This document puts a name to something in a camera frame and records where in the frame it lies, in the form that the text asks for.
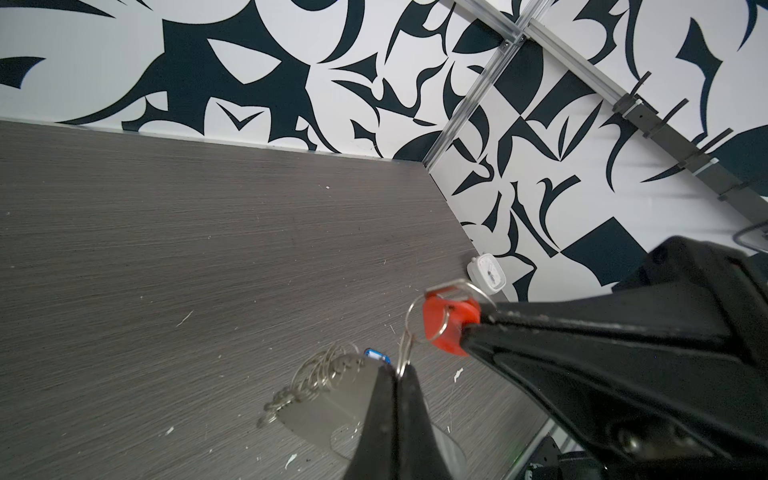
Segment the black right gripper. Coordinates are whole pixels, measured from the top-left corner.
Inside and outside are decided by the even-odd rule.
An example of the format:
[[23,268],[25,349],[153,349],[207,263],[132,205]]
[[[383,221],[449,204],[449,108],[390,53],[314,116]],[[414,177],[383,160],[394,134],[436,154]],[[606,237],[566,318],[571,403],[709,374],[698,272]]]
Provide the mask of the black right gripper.
[[470,326],[462,348],[600,461],[631,462],[618,475],[766,477],[767,287],[745,255],[673,237],[610,294],[487,321],[534,329]]

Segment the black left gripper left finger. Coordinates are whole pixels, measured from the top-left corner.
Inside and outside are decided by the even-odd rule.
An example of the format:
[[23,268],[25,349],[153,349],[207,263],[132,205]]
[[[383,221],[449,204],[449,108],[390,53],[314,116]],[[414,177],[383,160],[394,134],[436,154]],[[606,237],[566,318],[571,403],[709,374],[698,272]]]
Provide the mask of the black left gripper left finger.
[[357,449],[344,480],[395,479],[398,467],[396,375],[389,364],[378,369]]

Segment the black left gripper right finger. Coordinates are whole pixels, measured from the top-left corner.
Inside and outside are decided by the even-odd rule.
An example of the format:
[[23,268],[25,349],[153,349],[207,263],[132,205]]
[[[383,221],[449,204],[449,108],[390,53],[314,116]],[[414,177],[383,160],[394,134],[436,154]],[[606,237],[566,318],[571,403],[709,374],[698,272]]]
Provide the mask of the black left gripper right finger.
[[451,479],[412,365],[397,383],[397,454],[398,479]]

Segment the blue key tag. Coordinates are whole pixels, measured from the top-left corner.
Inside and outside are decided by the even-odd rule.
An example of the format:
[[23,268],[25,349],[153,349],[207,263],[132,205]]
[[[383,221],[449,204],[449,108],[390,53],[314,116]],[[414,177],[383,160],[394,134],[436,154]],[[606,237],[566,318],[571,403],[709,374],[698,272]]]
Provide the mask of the blue key tag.
[[391,363],[391,359],[390,359],[390,357],[388,355],[386,355],[386,354],[384,354],[384,353],[382,353],[382,352],[380,352],[378,350],[375,350],[373,348],[365,349],[364,350],[364,355],[366,357],[368,357],[368,358],[371,358],[371,359],[374,359],[374,360],[378,360],[378,361],[384,362],[386,364],[390,364]]

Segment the red key tag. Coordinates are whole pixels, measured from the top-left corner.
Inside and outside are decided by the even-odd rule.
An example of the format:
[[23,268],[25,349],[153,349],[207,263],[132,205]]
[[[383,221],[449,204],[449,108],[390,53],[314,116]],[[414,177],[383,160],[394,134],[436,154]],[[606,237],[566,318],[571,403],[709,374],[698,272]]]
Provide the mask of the red key tag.
[[436,348],[466,357],[461,347],[463,329],[481,323],[481,307],[474,299],[449,300],[432,296],[424,301],[422,318],[425,339]]

